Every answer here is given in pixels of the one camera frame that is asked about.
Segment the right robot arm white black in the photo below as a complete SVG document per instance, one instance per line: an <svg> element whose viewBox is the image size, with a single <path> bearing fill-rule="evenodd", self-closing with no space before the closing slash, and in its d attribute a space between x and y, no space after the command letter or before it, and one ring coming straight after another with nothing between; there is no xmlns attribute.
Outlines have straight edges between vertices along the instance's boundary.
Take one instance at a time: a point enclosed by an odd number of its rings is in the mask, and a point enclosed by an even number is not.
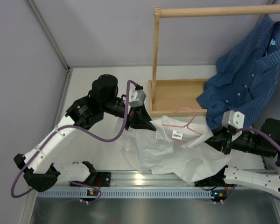
<svg viewBox="0 0 280 224"><path fill-rule="evenodd" d="M275 158L275 165L280 168L280 120L269 118L261 129L252 127L236 128L228 125L222 127L206 144L228 155L231 150ZM244 171L230 165L221 170L214 169L208 173L206 181L213 185L221 183L229 186L245 186L269 193L280 198L280 175L266 175Z"/></svg>

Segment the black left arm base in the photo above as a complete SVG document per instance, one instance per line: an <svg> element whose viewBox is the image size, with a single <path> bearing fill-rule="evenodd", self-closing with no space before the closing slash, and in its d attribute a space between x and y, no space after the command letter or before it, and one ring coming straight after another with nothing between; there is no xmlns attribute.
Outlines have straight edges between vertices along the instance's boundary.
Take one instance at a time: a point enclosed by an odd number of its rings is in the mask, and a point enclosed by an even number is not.
<svg viewBox="0 0 280 224"><path fill-rule="evenodd" d="M96 178L92 183L94 187L109 187L111 182L110 172L97 172Z"/></svg>

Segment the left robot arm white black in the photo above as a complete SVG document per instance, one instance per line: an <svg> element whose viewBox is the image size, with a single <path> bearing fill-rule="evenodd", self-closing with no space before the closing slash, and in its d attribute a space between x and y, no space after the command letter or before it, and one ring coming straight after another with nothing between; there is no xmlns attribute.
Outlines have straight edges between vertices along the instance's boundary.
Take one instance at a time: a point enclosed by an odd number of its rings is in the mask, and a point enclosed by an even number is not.
<svg viewBox="0 0 280 224"><path fill-rule="evenodd" d="M14 162L19 174L11 188L14 193L16 183L22 176L32 190L44 192L58 183L71 186L91 186L97 181L97 171L88 161L70 165L56 164L55 160L80 133L85 133L101 142L115 142L124 131L132 129L156 131L146 111L146 94L143 87L133 80L126 83L126 93L118 97L118 80L110 74L99 76L91 90L77 99L66 110L57 126L34 149L26 154L17 154ZM111 139L99 137L89 130L110 114L123 120L117 135Z"/></svg>

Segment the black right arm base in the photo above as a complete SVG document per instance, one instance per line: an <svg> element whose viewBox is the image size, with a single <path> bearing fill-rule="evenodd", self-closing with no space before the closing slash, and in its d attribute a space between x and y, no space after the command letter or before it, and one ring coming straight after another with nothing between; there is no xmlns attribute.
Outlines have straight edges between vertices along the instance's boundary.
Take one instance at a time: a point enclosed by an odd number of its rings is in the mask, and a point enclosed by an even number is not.
<svg viewBox="0 0 280 224"><path fill-rule="evenodd" d="M223 179L216 178L206 178L197 182L194 182L195 187L202 188L206 191L214 190L218 187L224 187L225 191L227 191L228 187L234 187L234 184L227 184Z"/></svg>

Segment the white shirt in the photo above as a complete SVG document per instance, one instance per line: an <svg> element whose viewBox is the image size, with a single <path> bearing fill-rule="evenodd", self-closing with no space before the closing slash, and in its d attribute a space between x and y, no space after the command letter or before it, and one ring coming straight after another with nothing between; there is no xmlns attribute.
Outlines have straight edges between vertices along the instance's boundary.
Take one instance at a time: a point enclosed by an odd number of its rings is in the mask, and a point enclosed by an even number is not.
<svg viewBox="0 0 280 224"><path fill-rule="evenodd" d="M197 182L214 176L231 160L205 143L213 133L204 121L188 124L162 116L151 123L156 131L130 128L114 142L141 173L174 173L187 183Z"/></svg>

